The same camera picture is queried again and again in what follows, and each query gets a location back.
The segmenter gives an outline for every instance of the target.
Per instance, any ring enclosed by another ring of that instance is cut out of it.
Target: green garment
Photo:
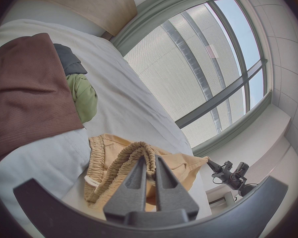
[[[82,123],[91,120],[97,113],[97,93],[83,74],[66,76],[72,92],[76,111]]]

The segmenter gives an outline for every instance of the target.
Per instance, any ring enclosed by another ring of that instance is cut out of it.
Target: blue sky
[[[241,46],[247,69],[260,58],[253,32],[239,6],[234,0],[217,0]],[[250,102],[253,108],[263,98],[263,76],[259,71],[249,82]]]

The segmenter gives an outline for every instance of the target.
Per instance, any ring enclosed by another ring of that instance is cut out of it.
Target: dark gray cloth
[[[71,74],[87,74],[87,71],[81,64],[81,61],[73,54],[72,50],[58,43],[54,43],[54,47],[62,63],[65,76]]]

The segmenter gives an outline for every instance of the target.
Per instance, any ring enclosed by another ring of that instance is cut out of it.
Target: brown garment
[[[83,125],[47,33],[0,47],[0,160],[14,149]]]
[[[201,166],[209,160],[209,157],[171,154],[145,142],[131,142],[111,134],[91,137],[89,141],[91,157],[85,176],[84,197],[89,207],[97,211],[102,211],[142,155],[147,164],[147,211],[155,205],[155,154],[163,157],[187,191]]]

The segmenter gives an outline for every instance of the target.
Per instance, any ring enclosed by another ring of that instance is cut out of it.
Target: window
[[[265,60],[236,0],[211,0],[175,15],[124,58],[192,148],[240,119],[265,93]]]

